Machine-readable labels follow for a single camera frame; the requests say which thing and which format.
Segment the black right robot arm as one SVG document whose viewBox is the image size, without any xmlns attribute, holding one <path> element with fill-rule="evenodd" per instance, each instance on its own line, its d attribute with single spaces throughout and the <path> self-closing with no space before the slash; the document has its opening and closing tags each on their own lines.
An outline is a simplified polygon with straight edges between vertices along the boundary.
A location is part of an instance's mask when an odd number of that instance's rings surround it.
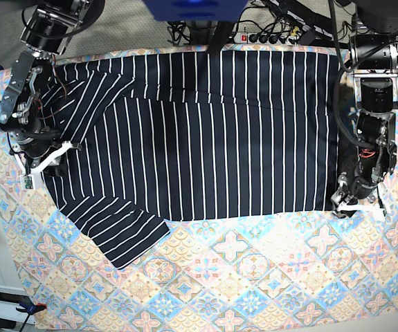
<svg viewBox="0 0 398 332">
<path fill-rule="evenodd" d="M 104 8 L 104 1 L 40 1 L 30 18 L 22 20 L 26 49 L 12 65 L 0 101 L 0 131 L 27 179 L 66 176 L 65 153 L 81 148 L 63 142 L 60 131 L 45 123 L 42 93 L 57 78 L 56 55 L 64 53 L 74 35 L 91 27 Z"/>
</svg>

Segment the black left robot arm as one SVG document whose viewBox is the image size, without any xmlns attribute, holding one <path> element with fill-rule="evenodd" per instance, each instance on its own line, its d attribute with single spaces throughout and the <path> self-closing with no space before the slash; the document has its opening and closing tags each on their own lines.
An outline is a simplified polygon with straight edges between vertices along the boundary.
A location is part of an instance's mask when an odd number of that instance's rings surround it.
<svg viewBox="0 0 398 332">
<path fill-rule="evenodd" d="M 379 184 L 392 174 L 397 163 L 395 142 L 398 109 L 398 1 L 355 1 L 347 62 L 338 55 L 338 76 L 350 74 L 359 92 L 356 129 L 351 132 L 342 120 L 340 83 L 334 85 L 334 118 L 343 137 L 358 149 L 351 158 L 354 167 L 338 176 L 338 189 L 331 197 L 338 218 L 357 211 L 371 211 L 384 219 L 383 203 L 361 205 L 361 199 L 380 201 Z"/>
</svg>

